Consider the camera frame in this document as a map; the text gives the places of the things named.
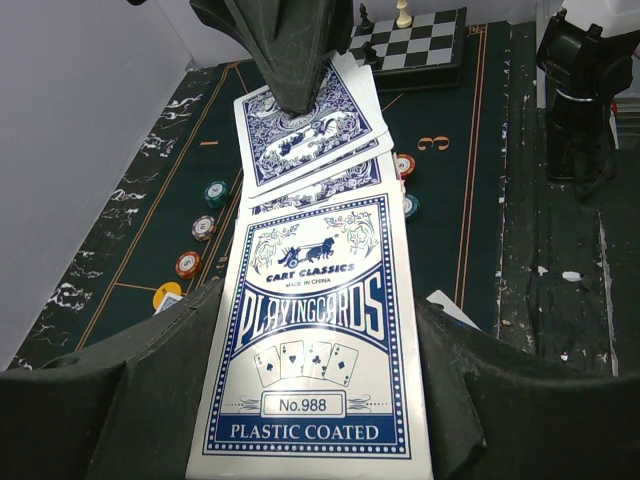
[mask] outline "red poker chip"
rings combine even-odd
[[[416,161],[411,155],[400,153],[396,158],[396,166],[400,172],[400,178],[406,178],[416,169]]]
[[[180,278],[190,280],[195,277],[202,268],[202,260],[196,252],[185,252],[176,262],[176,273]]]

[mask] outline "green poker chip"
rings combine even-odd
[[[402,206],[404,207],[404,218],[406,221],[413,220],[420,211],[420,202],[413,195],[406,194]]]
[[[229,186],[222,180],[211,183],[204,191],[204,198],[210,208],[220,208],[227,203]]]

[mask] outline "blue and white card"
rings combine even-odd
[[[432,478],[389,187],[238,220],[187,478]]]
[[[398,181],[399,177],[393,157],[390,152],[387,152],[379,157],[347,168],[336,175],[323,178],[319,182],[301,188],[289,195],[284,195],[273,201],[262,203],[257,207],[246,208],[245,199],[243,198],[240,202],[238,215],[244,216],[249,212],[251,215],[260,215],[287,207],[295,207],[297,209],[308,208],[326,202],[335,196],[380,185],[385,182],[393,183]]]
[[[362,88],[361,76],[370,72],[343,68],[338,59],[334,54],[327,60],[315,104],[305,115],[283,112],[267,86],[234,102],[248,197],[297,180],[387,132],[376,102]]]
[[[242,205],[244,207],[252,208],[260,206],[267,202],[273,202],[278,198],[282,198],[284,196],[289,196],[295,192],[299,192],[306,187],[316,185],[322,180],[338,175],[350,168],[360,165],[365,160],[384,155],[385,153],[391,151],[392,148],[393,140],[391,139],[391,135],[389,135],[389,132],[386,132],[381,137],[374,138],[373,140],[370,140],[369,142],[359,146],[356,150],[341,155],[340,157],[332,160],[326,165],[317,167],[311,172],[301,176],[300,178],[297,178],[296,180],[287,183],[286,185],[282,185],[281,187],[264,193],[258,197],[250,198],[246,193],[247,187],[245,187],[245,184],[243,184]]]

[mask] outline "chessboard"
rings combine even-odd
[[[348,50],[364,64],[362,45],[370,41],[380,57],[374,68],[378,90],[457,85],[460,80],[467,9],[417,15],[407,28],[395,20],[376,22],[363,33],[354,26]]]

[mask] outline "chess piece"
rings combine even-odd
[[[371,42],[364,42],[364,44],[362,44],[362,52],[364,53],[364,64],[371,65],[372,70],[382,66],[382,59],[378,57]]]
[[[367,17],[367,7],[365,7],[363,4],[360,4],[360,18],[362,20],[360,22],[360,31],[362,33],[373,32],[374,23]]]
[[[413,18],[411,18],[411,15],[407,13],[407,0],[398,0],[396,8],[400,11],[400,15],[396,20],[398,28],[410,27],[413,23]]]

